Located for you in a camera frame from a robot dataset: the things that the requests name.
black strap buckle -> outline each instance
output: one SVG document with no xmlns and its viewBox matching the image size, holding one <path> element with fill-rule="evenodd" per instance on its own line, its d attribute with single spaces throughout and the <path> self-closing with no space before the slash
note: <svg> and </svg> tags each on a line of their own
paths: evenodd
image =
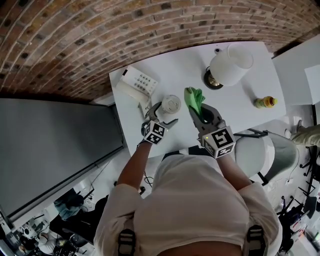
<svg viewBox="0 0 320 256">
<path fill-rule="evenodd" d="M 264 230 L 259 225 L 253 225 L 249 228 L 246 235 L 249 243 L 249 256 L 263 256 L 266 250 Z"/>
<path fill-rule="evenodd" d="M 136 234 L 131 229 L 124 229 L 118 237 L 118 255 L 134 256 L 136 247 Z"/>
</svg>

black lamp base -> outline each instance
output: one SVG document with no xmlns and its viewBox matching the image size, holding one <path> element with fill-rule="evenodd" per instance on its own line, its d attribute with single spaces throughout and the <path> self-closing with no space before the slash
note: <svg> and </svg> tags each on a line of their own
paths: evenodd
<svg viewBox="0 0 320 256">
<path fill-rule="evenodd" d="M 216 80 L 212 77 L 210 69 L 208 69 L 203 77 L 203 82 L 211 90 L 218 90 L 223 87 L 222 84 L 217 83 Z"/>
</svg>

forearm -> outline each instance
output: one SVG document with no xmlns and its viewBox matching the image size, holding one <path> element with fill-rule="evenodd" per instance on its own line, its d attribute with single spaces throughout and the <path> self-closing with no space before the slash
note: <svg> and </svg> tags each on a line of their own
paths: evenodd
<svg viewBox="0 0 320 256">
<path fill-rule="evenodd" d="M 219 157 L 217 163 L 224 178 L 238 191 L 252 184 L 230 155 Z"/>
<path fill-rule="evenodd" d="M 137 190 L 139 189 L 146 169 L 151 146 L 152 144 L 148 142 L 141 143 L 138 146 L 133 156 L 122 170 L 117 185 L 127 184 Z"/>
</svg>

bottle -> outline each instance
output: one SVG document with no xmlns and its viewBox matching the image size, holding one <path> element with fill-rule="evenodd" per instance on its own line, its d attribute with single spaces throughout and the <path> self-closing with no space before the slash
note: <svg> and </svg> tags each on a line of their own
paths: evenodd
<svg viewBox="0 0 320 256">
<path fill-rule="evenodd" d="M 258 108 L 273 108 L 278 103 L 278 100 L 276 98 L 273 98 L 271 96 L 267 96 L 264 98 L 257 98 L 254 101 L 254 105 Z"/>
</svg>

brick wall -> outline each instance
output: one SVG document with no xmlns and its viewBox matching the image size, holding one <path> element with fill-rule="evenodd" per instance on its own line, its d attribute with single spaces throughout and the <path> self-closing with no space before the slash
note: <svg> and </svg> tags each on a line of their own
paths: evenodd
<svg viewBox="0 0 320 256">
<path fill-rule="evenodd" d="M 185 47 L 264 41 L 270 52 L 317 34 L 313 0 L 6 0 L 0 97 L 91 101 L 108 73 Z"/>
</svg>

